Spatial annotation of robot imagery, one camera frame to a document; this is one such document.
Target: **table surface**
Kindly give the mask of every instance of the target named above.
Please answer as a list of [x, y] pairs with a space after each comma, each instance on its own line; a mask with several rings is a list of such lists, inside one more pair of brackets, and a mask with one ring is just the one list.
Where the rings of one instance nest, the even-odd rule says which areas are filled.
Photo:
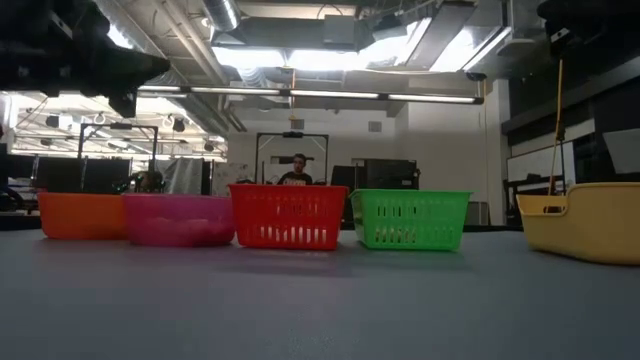
[[0, 233], [0, 359], [638, 359], [640, 269], [458, 253], [159, 249]]

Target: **green basket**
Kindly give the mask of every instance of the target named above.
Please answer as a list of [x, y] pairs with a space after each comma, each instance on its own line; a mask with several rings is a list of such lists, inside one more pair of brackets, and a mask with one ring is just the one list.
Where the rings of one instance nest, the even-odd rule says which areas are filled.
[[448, 250], [460, 245], [469, 192], [356, 190], [358, 238], [370, 249]]

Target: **plastic basket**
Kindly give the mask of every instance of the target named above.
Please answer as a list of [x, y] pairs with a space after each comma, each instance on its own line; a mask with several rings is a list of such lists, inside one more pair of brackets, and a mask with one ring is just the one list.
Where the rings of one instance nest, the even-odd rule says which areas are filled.
[[468, 192], [356, 190], [358, 238], [371, 249], [449, 250], [460, 245]]
[[231, 199], [213, 196], [124, 195], [132, 244], [196, 247], [229, 244], [235, 235]]
[[534, 249], [640, 265], [640, 183], [576, 185], [566, 197], [518, 195], [518, 205]]
[[42, 230], [47, 237], [66, 240], [127, 238], [122, 196], [39, 193]]
[[229, 187], [240, 245], [308, 250], [337, 247], [346, 187]]

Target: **yellow basket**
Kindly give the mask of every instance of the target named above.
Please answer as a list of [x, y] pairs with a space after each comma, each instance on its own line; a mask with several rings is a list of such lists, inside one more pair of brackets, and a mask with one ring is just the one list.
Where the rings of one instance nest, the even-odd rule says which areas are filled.
[[640, 265], [640, 183], [576, 185], [566, 197], [518, 195], [518, 204], [532, 248]]

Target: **man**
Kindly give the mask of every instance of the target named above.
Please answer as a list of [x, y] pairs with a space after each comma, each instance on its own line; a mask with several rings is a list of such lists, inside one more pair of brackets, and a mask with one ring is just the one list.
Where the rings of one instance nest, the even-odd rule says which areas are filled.
[[305, 174], [304, 167], [307, 166], [307, 157], [303, 154], [293, 155], [293, 171], [282, 175], [278, 185], [311, 185], [311, 176]]

